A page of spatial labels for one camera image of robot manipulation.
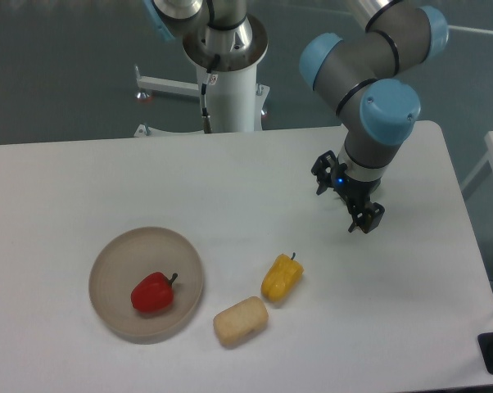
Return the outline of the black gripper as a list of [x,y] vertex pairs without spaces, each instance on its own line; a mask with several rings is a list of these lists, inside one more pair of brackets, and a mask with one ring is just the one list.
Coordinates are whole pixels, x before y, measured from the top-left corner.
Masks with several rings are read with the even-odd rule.
[[351,178],[345,163],[338,164],[332,151],[326,151],[317,158],[311,173],[318,185],[316,194],[321,195],[331,188],[346,203],[352,223],[348,228],[353,233],[357,228],[363,233],[373,231],[381,222],[385,208],[377,202],[371,202],[371,194],[380,185],[380,180],[362,182]]

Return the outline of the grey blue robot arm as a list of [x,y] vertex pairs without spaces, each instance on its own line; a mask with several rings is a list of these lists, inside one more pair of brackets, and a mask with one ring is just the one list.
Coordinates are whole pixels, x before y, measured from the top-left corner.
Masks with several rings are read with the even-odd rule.
[[[249,133],[260,123],[256,71],[268,49],[262,23],[244,1],[147,1],[165,39],[180,38],[197,72],[196,95],[205,133]],[[449,27],[434,7],[403,1],[351,1],[364,29],[347,42],[321,34],[303,50],[301,77],[346,127],[338,153],[312,167],[319,192],[332,189],[351,215],[351,228],[369,233],[384,207],[372,193],[420,113],[418,94],[397,76],[441,53]]]

